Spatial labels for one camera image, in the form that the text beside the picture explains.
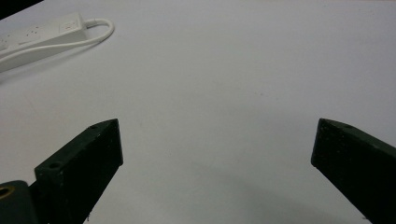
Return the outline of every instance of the power strip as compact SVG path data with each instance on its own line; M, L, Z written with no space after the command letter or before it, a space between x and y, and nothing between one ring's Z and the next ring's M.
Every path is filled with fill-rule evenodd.
M102 36L88 39L85 30L96 25L107 25ZM114 31L111 21L95 19L84 21L78 13L24 28L0 36L0 72L49 57L75 47L98 43Z

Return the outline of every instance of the white table surface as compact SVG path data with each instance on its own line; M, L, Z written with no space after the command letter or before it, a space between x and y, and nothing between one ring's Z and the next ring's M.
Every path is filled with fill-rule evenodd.
M125 163L90 223L369 223L310 164L319 118L396 146L396 2L46 0L105 42L0 74L0 182L120 120Z

